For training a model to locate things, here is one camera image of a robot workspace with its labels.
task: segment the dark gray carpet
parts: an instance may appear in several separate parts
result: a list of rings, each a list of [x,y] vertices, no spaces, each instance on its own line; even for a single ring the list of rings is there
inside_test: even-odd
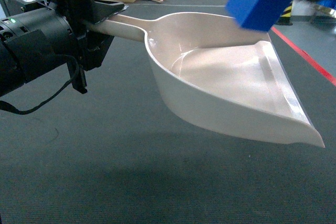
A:
[[[155,4],[125,14],[189,10],[226,14]],[[161,100],[144,44],[115,38],[103,66],[87,73],[89,93],[67,88],[28,116],[0,112],[3,223],[336,222],[336,87],[271,36],[325,149],[182,121]],[[67,78],[60,67],[3,99],[30,108]]]

